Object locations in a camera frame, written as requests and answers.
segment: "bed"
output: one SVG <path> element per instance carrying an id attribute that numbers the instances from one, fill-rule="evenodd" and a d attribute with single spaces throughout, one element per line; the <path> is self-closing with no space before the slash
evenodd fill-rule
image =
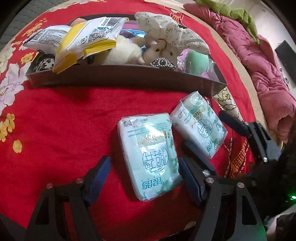
<path id="1" fill-rule="evenodd" d="M 36 51 L 26 49 L 23 42 L 39 29 L 85 15 L 139 11 L 169 15 L 197 32 L 209 45 L 228 84 L 218 97 L 205 99 L 216 113 L 223 108 L 223 99 L 232 101 L 243 121 L 257 119 L 265 126 L 244 66 L 215 30 L 186 12 L 182 4 L 173 0 L 70 0 L 55 6 L 29 23 L 0 53 L 0 121 L 13 122 L 12 132 L 0 136 L 0 174 L 5 179 L 0 186 L 0 212 L 19 225 L 27 227 L 46 184 L 67 184 L 84 176 L 102 155 L 112 158 L 112 170 L 99 200 L 90 208 L 102 238 L 153 241 L 194 225 L 200 210 L 184 184 L 153 201 L 137 200 L 116 127 L 124 116 L 170 113 L 186 93 L 107 87 L 31 89 L 25 76 Z M 234 177 L 248 171 L 253 157 L 246 138 L 227 129 L 227 138 L 212 163 L 219 175 Z M 180 156 L 182 138 L 173 134 Z M 73 223 L 68 221 L 73 233 Z"/>

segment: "rolled comforter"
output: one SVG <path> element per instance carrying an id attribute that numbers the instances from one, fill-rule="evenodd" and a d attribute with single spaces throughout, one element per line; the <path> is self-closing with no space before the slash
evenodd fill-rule
<path id="1" fill-rule="evenodd" d="M 184 8 L 211 25 L 236 54 L 251 76 L 268 127 L 287 142 L 296 114 L 296 100 L 270 57 L 272 49 L 268 42 L 265 40 L 260 47 L 239 22 L 211 12 L 207 7 L 187 3 Z"/>

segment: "gray quilted fabric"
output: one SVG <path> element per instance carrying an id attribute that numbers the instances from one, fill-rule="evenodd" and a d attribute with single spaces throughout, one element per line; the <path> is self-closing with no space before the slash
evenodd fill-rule
<path id="1" fill-rule="evenodd" d="M 10 23 L 0 39 L 0 50 L 12 39 L 23 27 L 38 17 L 49 8 L 68 0 L 31 0 Z"/>

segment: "snack bag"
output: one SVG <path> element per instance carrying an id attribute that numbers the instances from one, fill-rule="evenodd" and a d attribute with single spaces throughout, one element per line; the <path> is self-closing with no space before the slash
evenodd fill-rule
<path id="1" fill-rule="evenodd" d="M 73 26 L 57 49 L 54 73 L 60 73 L 90 55 L 116 47 L 116 38 L 128 18 L 95 18 Z"/>
<path id="2" fill-rule="evenodd" d="M 123 156 L 141 201 L 162 195 L 182 182 L 171 127 L 168 113 L 131 116 L 118 123 Z"/>
<path id="3" fill-rule="evenodd" d="M 196 91 L 186 96 L 170 114 L 174 128 L 211 159 L 227 130 L 204 98 Z"/>
<path id="4" fill-rule="evenodd" d="M 67 25 L 49 26 L 31 36 L 24 42 L 24 46 L 44 54 L 56 55 L 58 46 L 70 29 L 71 27 Z"/>

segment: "open storage box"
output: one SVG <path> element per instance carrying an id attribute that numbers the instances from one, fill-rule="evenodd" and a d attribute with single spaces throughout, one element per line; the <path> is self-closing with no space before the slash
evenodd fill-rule
<path id="1" fill-rule="evenodd" d="M 103 16 L 127 17 L 131 21 L 135 21 L 134 15 L 125 14 L 100 14 L 82 16 L 81 18 L 90 20 Z M 209 79 L 176 70 L 133 64 L 76 64 L 59 74 L 53 73 L 50 69 L 33 72 L 38 56 L 41 54 L 39 53 L 32 61 L 26 73 L 32 88 L 49 86 L 140 87 L 188 93 L 198 91 L 201 95 L 211 97 L 227 86 L 216 64 L 214 71 L 207 73 Z"/>

